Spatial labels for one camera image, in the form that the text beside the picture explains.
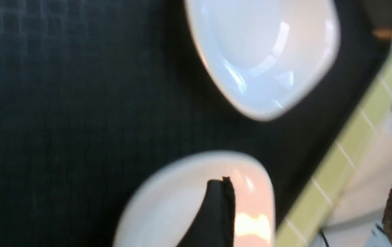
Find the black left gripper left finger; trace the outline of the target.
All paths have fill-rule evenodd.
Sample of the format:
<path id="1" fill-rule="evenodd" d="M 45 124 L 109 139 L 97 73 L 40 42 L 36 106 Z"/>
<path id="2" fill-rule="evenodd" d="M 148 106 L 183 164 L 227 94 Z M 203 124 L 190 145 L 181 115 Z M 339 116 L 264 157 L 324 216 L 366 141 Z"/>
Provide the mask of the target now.
<path id="1" fill-rule="evenodd" d="M 229 177 L 209 180 L 205 197 L 179 247 L 232 247 L 236 198 Z"/>

